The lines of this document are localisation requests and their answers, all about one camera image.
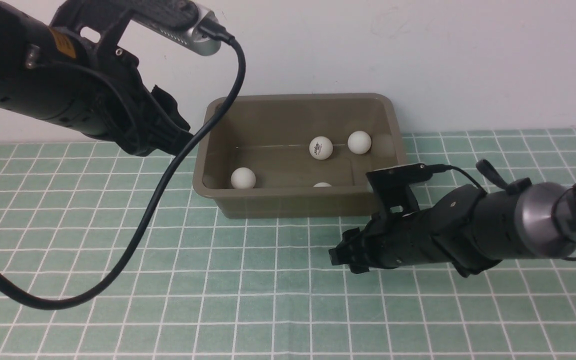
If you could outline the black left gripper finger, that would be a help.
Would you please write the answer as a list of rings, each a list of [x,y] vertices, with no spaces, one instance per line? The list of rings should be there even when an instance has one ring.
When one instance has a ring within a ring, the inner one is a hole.
[[[189,123],[179,114],[178,103],[168,92],[155,85],[150,91],[153,102],[158,106],[162,118],[176,129],[191,130]]]
[[[190,142],[194,135],[189,125],[144,125],[141,126],[142,144],[141,156],[149,156],[155,150],[172,156],[178,155]]]

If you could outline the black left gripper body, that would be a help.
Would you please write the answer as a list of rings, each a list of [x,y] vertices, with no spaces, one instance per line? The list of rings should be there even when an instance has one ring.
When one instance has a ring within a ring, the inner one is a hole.
[[[105,126],[99,139],[131,155],[169,151],[169,129],[138,74],[138,59],[119,41],[135,11],[111,0],[67,0],[51,27],[71,35],[85,52],[77,70],[94,84],[91,109]]]

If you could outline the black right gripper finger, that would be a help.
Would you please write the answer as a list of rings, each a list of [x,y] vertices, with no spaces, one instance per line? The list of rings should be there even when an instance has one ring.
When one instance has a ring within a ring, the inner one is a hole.
[[[350,228],[342,234],[342,241],[336,246],[335,253],[338,256],[374,256],[377,252],[373,231]]]
[[[328,251],[330,264],[334,267],[347,266],[352,274],[364,274],[370,271],[370,266],[365,262],[361,262],[356,256],[357,254],[349,248],[335,247],[330,248]]]

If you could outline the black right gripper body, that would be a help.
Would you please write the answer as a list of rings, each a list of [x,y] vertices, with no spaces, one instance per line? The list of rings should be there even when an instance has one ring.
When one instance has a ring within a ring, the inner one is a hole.
[[[486,191],[465,185],[446,194],[433,207],[393,220],[384,234],[364,237],[363,260],[370,268],[452,264],[463,277],[489,268],[467,235],[473,212]]]

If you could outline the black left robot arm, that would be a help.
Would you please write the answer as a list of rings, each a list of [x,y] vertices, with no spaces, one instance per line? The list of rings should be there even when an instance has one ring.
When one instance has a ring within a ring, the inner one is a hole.
[[[0,0],[0,109],[137,157],[177,155],[193,137],[189,123],[119,47],[128,24],[150,15],[134,0],[67,0],[46,24]]]

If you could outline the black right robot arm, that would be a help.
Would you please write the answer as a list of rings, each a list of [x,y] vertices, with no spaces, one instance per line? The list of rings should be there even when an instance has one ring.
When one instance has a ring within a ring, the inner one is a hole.
[[[543,182],[514,193],[465,185],[427,209],[375,214],[328,253],[354,274],[451,264],[466,278],[503,261],[563,260],[575,251],[576,189]]]

